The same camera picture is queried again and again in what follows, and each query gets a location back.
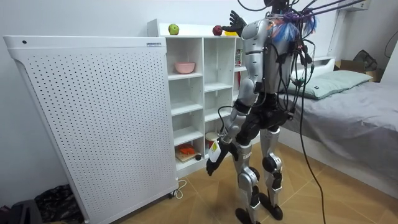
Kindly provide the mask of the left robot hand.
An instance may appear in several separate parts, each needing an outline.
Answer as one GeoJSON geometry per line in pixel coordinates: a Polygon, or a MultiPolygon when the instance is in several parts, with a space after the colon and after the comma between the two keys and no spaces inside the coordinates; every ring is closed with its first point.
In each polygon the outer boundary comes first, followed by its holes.
{"type": "Polygon", "coordinates": [[[208,151],[209,158],[206,162],[206,171],[209,176],[212,176],[214,171],[219,168],[230,148],[231,144],[225,143],[222,139],[217,139],[213,142],[208,151]]]}

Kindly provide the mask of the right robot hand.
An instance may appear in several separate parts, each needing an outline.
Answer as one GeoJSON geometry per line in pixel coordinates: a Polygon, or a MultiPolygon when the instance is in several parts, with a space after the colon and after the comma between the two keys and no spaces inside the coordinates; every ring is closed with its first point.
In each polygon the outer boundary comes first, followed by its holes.
{"type": "Polygon", "coordinates": [[[240,17],[234,10],[231,10],[229,15],[229,25],[222,26],[222,29],[226,32],[235,32],[238,37],[242,37],[243,29],[247,25],[246,21],[240,17]]]}

